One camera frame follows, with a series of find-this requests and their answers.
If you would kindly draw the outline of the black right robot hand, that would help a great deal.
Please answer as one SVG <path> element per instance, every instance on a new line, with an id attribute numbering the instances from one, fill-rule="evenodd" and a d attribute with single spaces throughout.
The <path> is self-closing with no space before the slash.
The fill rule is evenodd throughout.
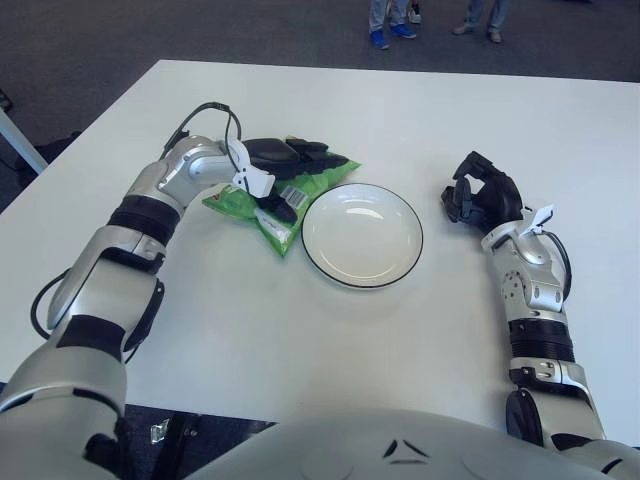
<path id="1" fill-rule="evenodd" d="M 486 157 L 470 152 L 453 174 L 441 201 L 449 220 L 477 228 L 483 234 L 522 220 L 523 202 L 516 184 Z"/>

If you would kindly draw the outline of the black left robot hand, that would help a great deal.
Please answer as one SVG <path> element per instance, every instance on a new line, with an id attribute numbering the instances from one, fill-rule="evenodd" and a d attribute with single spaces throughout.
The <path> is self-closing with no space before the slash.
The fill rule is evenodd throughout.
<path id="1" fill-rule="evenodd" d="M 320 174 L 348 162 L 347 157 L 331 153 L 322 142 L 299 138 L 251 139 L 244 141 L 244 145 L 251 164 L 272 174 L 276 180 L 292 180 L 300 174 Z M 295 210 L 276 192 L 275 186 L 268 196 L 254 197 L 254 200 L 260 209 L 279 221 L 294 224 L 298 219 Z"/>

